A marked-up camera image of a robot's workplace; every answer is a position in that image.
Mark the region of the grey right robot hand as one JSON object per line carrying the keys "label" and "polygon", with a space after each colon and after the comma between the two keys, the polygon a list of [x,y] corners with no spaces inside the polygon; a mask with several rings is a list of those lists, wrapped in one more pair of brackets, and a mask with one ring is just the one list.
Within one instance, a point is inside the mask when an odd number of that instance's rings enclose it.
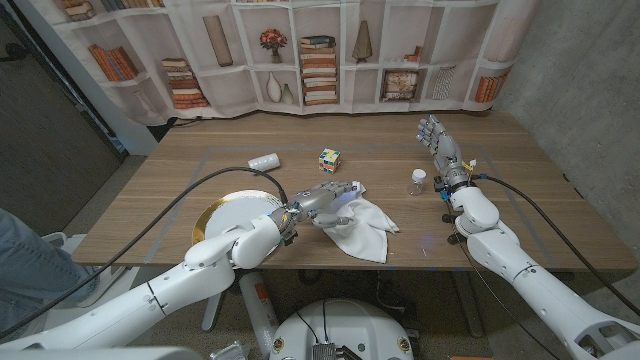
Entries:
{"label": "grey right robot hand", "polygon": [[444,183],[452,190],[470,185],[470,176],[463,165],[462,152],[435,115],[421,119],[418,141],[429,149],[434,166]]}

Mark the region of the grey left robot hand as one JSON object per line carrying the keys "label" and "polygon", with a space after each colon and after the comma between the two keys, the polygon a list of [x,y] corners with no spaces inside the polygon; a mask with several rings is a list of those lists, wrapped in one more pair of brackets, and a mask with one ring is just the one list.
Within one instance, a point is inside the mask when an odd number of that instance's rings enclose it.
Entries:
{"label": "grey left robot hand", "polygon": [[352,182],[327,181],[298,192],[291,198],[290,203],[283,206],[283,212],[278,217],[281,235],[293,233],[296,224],[306,219],[311,219],[319,228],[349,224],[352,222],[351,218],[324,213],[324,210],[343,194],[356,189]]}

